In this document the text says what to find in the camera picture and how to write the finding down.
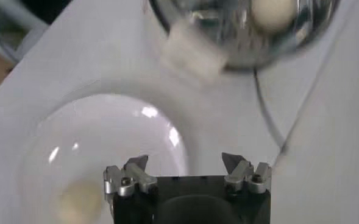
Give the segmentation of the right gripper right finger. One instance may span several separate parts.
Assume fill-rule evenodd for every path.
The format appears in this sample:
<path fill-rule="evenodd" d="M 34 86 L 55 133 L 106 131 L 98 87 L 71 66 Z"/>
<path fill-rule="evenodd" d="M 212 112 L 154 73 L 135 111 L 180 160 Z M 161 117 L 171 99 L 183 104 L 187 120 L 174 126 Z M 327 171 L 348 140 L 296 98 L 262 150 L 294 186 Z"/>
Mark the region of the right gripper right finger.
<path fill-rule="evenodd" d="M 253 164 L 241 155 L 222 152 L 221 156 L 228 172 L 224 177 L 225 186 L 234 192 L 241 191 L 245 184 L 253 194 L 271 191 L 272 168 L 268 163 L 260 162 L 254 169 Z"/>

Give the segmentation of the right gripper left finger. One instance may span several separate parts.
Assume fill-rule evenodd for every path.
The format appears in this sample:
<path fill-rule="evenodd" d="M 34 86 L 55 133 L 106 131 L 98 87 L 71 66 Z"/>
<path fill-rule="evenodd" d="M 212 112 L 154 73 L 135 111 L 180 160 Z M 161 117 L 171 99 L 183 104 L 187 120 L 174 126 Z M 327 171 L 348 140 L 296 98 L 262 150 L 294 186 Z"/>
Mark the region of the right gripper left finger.
<path fill-rule="evenodd" d="M 121 169 L 107 166 L 103 171 L 104 194 L 130 197 L 136 186 L 142 193 L 152 194 L 158 188 L 157 178 L 145 172 L 147 162 L 148 156 L 141 155 L 130 158 Z"/>

